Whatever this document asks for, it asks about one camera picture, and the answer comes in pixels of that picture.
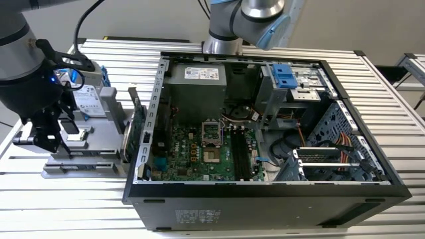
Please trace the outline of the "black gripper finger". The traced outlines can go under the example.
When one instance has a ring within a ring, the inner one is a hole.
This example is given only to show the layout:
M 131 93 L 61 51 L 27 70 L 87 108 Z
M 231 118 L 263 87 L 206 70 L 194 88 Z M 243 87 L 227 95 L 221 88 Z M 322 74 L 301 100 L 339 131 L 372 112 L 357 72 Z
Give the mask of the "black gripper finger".
M 50 153 L 57 152 L 61 143 L 57 121 L 59 112 L 57 106 L 49 106 L 37 111 L 31 118 L 31 126 L 34 127 L 33 144 Z
M 62 101 L 58 102 L 58 106 L 59 106 L 59 109 L 62 111 L 62 113 L 58 117 L 61 126 L 62 126 L 66 133 L 71 133 L 74 130 L 71 111 L 69 110 L 66 104 Z

